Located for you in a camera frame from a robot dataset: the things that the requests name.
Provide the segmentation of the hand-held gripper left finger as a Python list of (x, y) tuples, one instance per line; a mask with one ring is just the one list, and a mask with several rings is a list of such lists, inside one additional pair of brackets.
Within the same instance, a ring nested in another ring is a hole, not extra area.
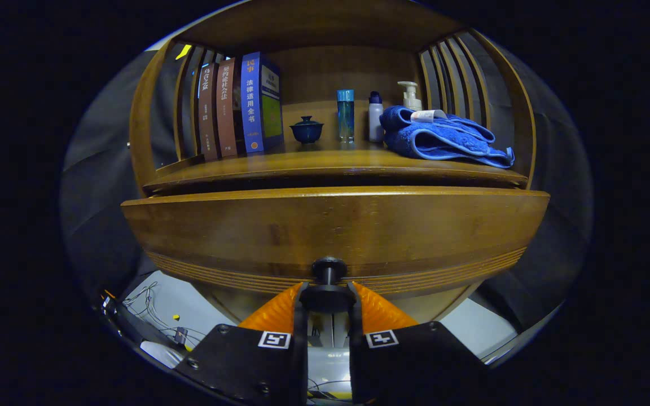
[(175, 374), (219, 404), (307, 403), (309, 314), (300, 295), (309, 283), (281, 293), (289, 331), (217, 324), (175, 368)]

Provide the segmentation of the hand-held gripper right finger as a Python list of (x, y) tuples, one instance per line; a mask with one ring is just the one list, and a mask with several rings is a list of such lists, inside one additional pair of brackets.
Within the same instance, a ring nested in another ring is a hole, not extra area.
[(350, 316), (350, 383), (364, 405), (467, 405), (488, 366), (441, 322), (418, 323), (359, 283)]

